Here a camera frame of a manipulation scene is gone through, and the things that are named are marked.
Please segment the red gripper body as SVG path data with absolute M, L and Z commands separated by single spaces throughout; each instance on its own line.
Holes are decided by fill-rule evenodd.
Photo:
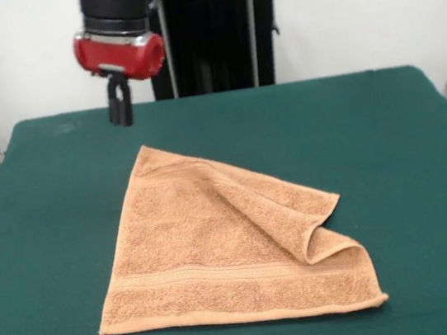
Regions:
M 135 80 L 157 75 L 166 52 L 163 38 L 148 31 L 138 36 L 77 33 L 73 50 L 80 67 L 89 73 L 122 73 Z

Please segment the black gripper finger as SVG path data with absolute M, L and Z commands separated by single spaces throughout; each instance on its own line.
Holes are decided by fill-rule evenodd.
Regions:
M 132 126 L 134 117 L 130 100 L 131 94 L 129 83 L 126 78 L 119 78 L 115 94 L 118 101 L 120 124 L 126 127 Z
M 107 82 L 107 96 L 108 96 L 108 107 L 109 107 L 109 120 L 113 125 L 121 125 L 122 118 L 120 112 L 120 100 L 117 95 L 118 83 L 114 76 L 109 75 Z

